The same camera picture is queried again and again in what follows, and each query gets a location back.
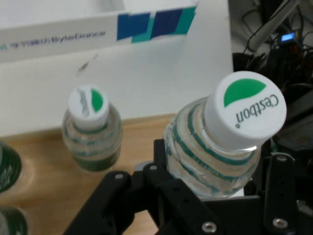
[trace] plastic water bottle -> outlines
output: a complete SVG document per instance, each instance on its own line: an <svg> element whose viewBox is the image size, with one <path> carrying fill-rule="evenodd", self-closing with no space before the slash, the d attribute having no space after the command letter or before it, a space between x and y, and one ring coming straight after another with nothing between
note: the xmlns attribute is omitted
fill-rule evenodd
<svg viewBox="0 0 313 235"><path fill-rule="evenodd" d="M107 170L119 158L121 118L97 86L79 86L70 94L62 134L75 161L85 170Z"/></svg>
<svg viewBox="0 0 313 235"><path fill-rule="evenodd" d="M227 76L166 128L169 172L201 199L233 195L251 178L261 145L283 126L286 110L282 93L266 77L247 71Z"/></svg>
<svg viewBox="0 0 313 235"><path fill-rule="evenodd" d="M11 188L20 178L22 162L18 153L0 142L0 193Z"/></svg>
<svg viewBox="0 0 313 235"><path fill-rule="evenodd" d="M13 207L0 207L0 235L28 235L29 228L22 212Z"/></svg>

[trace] white box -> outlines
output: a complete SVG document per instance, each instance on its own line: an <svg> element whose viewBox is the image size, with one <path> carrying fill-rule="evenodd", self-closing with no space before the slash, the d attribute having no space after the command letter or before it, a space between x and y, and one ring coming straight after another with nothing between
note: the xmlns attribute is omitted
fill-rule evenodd
<svg viewBox="0 0 313 235"><path fill-rule="evenodd" d="M7 0L0 62L185 35L198 0Z"/></svg>

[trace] bottle cap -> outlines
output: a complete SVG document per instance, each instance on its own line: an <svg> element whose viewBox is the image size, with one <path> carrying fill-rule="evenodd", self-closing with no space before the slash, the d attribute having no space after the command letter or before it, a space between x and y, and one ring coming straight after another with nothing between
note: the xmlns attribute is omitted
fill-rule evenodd
<svg viewBox="0 0 313 235"><path fill-rule="evenodd" d="M76 87L69 96L68 110L75 126L92 130L105 124L110 103L106 94L94 85Z"/></svg>
<svg viewBox="0 0 313 235"><path fill-rule="evenodd" d="M204 108L213 141L224 149L262 145L286 119L286 103L279 88L254 72L235 72L224 78Z"/></svg>

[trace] black metal bracket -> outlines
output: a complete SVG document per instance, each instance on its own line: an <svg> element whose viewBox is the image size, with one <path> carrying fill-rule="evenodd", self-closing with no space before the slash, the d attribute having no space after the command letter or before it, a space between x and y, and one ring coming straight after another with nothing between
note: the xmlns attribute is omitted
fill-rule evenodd
<svg viewBox="0 0 313 235"><path fill-rule="evenodd" d="M270 159L263 195L202 202L166 170L164 140L154 144L153 163L132 176L124 171L105 176L65 235L121 235L143 210L159 228L157 235L295 234L302 221L307 229L300 234L312 235L310 218L299 221L292 159Z"/></svg>

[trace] screw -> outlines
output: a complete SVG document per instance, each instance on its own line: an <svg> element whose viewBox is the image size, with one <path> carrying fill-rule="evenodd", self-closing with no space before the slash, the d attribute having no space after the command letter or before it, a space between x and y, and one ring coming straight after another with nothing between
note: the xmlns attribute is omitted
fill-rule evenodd
<svg viewBox="0 0 313 235"><path fill-rule="evenodd" d="M275 218L273 219L273 225L278 229L285 229L288 227L288 222L281 218Z"/></svg>
<svg viewBox="0 0 313 235"><path fill-rule="evenodd" d="M151 166L149 167L149 169L150 169L150 170L156 170L156 169L157 169L157 166L156 166L156 165L151 165Z"/></svg>
<svg viewBox="0 0 313 235"><path fill-rule="evenodd" d="M124 177L123 174L116 174L114 176L114 178L117 179L117 180L122 179L123 177Z"/></svg>
<svg viewBox="0 0 313 235"><path fill-rule="evenodd" d="M279 160L281 162L285 162L287 160L287 158L284 155L279 155L279 156L277 156L277 160Z"/></svg>
<svg viewBox="0 0 313 235"><path fill-rule="evenodd" d="M207 234L214 234L217 230L215 223L213 222L204 222L202 224L202 230Z"/></svg>

